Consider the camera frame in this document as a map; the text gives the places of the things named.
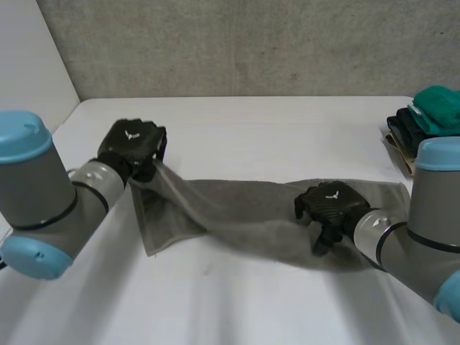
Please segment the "black ring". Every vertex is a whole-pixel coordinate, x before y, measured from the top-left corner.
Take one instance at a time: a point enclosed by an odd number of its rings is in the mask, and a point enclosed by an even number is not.
[[[97,199],[99,199],[100,202],[102,202],[103,207],[106,209],[106,214],[109,212],[109,204],[107,203],[107,200],[104,198],[104,196],[101,193],[99,193],[97,189],[83,182],[79,182],[79,181],[72,181],[72,184],[77,185],[78,187],[86,188],[87,190],[92,192],[92,194],[94,194],[95,197],[97,197]]]
[[[44,222],[42,222],[40,224],[26,225],[26,226],[10,224],[10,226],[14,230],[20,230],[20,231],[31,231],[31,230],[38,230],[38,229],[41,229],[41,228],[45,228],[46,226],[54,224],[54,223],[60,221],[61,219],[65,218],[66,216],[68,216],[70,214],[70,212],[73,211],[75,206],[77,206],[77,203],[78,203],[78,194],[77,194],[77,190],[75,190],[75,197],[73,198],[72,203],[59,216],[56,216],[56,217],[51,218],[51,219],[48,219],[47,221],[44,221]]]
[[[380,261],[380,255],[382,253],[383,244],[387,240],[388,236],[391,235],[391,233],[394,230],[406,224],[407,224],[407,221],[401,221],[400,223],[393,224],[388,230],[386,230],[386,232],[382,235],[382,237],[380,237],[379,243],[377,243],[377,247],[375,248],[375,257],[377,259],[377,263],[380,266],[382,266],[382,262]]]
[[[431,239],[427,239],[425,237],[417,235],[415,232],[409,229],[408,229],[408,233],[411,239],[413,239],[417,243],[422,244],[423,246],[441,250],[442,252],[460,254],[460,246],[456,246],[455,244],[444,244],[444,243],[436,242]]]

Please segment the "gray concrete wall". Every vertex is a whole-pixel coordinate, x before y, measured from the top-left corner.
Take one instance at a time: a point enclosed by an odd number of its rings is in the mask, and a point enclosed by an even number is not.
[[[460,89],[460,0],[38,0],[81,100]]]

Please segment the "stack of clothes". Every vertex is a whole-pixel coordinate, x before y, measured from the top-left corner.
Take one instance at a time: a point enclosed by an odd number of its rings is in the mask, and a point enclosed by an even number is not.
[[[390,132],[385,136],[404,159],[410,175],[418,146],[425,139],[460,135],[460,92],[431,86],[415,96],[413,104],[387,118]]]

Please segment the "light blue joint cap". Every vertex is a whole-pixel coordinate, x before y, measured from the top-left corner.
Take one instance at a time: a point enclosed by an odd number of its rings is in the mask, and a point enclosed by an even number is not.
[[[435,308],[460,323],[460,271],[452,274],[439,288]]]
[[[0,164],[31,160],[52,145],[51,133],[30,111],[0,111]]]
[[[58,279],[72,265],[73,259],[48,243],[25,236],[11,235],[0,248],[3,261],[24,275],[35,279]]]
[[[418,147],[415,166],[433,171],[460,171],[460,137],[423,140]]]

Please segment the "green cloth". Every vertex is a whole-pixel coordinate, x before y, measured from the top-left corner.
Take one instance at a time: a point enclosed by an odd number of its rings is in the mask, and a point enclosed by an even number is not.
[[[460,92],[443,86],[430,86],[417,93],[409,107],[418,126],[426,133],[445,137],[460,134]]]

